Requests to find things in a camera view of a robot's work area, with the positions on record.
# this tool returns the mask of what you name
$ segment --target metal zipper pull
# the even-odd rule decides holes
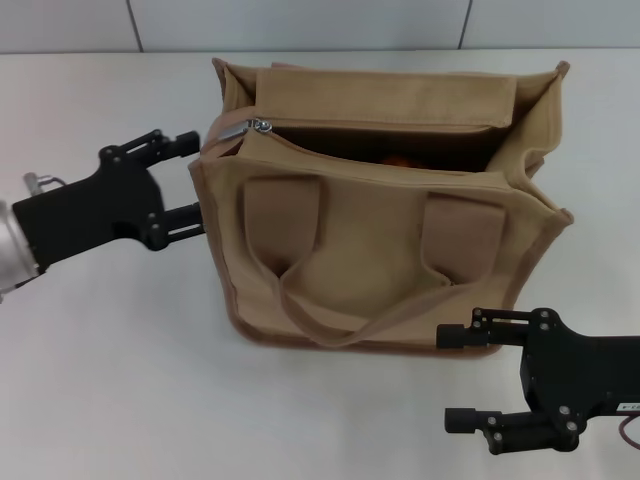
[[[232,138],[240,137],[246,134],[249,129],[253,128],[258,133],[269,133],[273,128],[273,125],[266,120],[260,120],[254,118],[252,120],[245,120],[244,122],[231,125],[229,128],[225,128],[217,139],[219,141],[231,140]]]

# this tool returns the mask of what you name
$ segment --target brown piping trim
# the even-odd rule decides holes
[[[558,235],[562,233],[562,230],[572,223],[573,215],[565,209],[555,212],[555,214],[547,220],[538,238],[535,239],[520,259],[511,283],[509,283],[505,292],[502,308],[507,310],[513,308],[518,299],[518,295],[520,295],[520,291],[544,253]]]
[[[306,337],[294,337],[282,334],[269,334],[249,325],[245,322],[237,311],[236,290],[231,283],[229,270],[224,260],[222,252],[222,242],[220,238],[220,228],[218,223],[218,212],[215,200],[207,193],[206,178],[202,160],[198,159],[189,165],[189,171],[193,184],[200,199],[200,208],[202,210],[202,218],[205,219],[207,238],[213,261],[220,276],[220,283],[225,297],[227,315],[232,325],[247,340],[263,345],[286,347],[286,348],[310,348],[313,350],[340,350],[354,352],[369,353],[396,353],[403,355],[430,355],[438,357],[484,357],[490,355],[497,350],[499,346],[491,345],[489,347],[467,348],[458,350],[437,350],[435,345],[416,345],[410,343],[396,342],[376,342],[365,340],[354,345],[344,348],[326,348],[322,347]]]

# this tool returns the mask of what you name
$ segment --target bag strap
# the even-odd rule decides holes
[[[355,331],[313,318],[289,293],[296,271],[317,246],[321,184],[316,177],[250,180],[244,188],[244,224],[249,252],[282,312],[314,342],[342,347],[415,319],[482,281],[495,262],[505,211],[449,195],[427,197],[420,256],[441,286],[412,296],[375,318],[349,315]],[[336,312],[344,317],[347,314]]]

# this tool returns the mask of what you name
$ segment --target white tabletop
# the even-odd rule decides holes
[[[576,223],[518,302],[589,335],[640,334],[640,50],[221,54],[240,64],[534,73],[567,60],[564,138],[537,183]],[[0,57],[0,197],[28,171],[82,179],[155,128],[204,134],[221,108],[209,54]],[[153,167],[196,200],[188,159]],[[0,478],[261,480],[637,478],[619,419],[578,450],[489,454],[445,407],[527,410],[520,349],[451,360],[258,347],[229,324],[206,240],[128,240],[54,265],[0,306]],[[640,439],[640,425],[629,428]]]

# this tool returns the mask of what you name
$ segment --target metal robot arm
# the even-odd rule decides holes
[[[132,238],[161,250],[203,233],[199,205],[165,211],[148,171],[199,150],[196,132],[171,141],[154,130],[124,145],[104,147],[98,170],[84,180],[66,185],[56,177],[25,175],[31,198],[12,208],[0,201],[0,301],[52,264],[112,240]],[[43,191],[50,183],[62,186]]]
[[[640,413],[640,337],[579,335],[548,308],[476,308],[469,328],[439,325],[436,342],[438,348],[522,347],[520,379],[531,412],[445,411],[448,433],[480,430],[495,455],[543,448],[569,452],[578,447],[590,418]]]

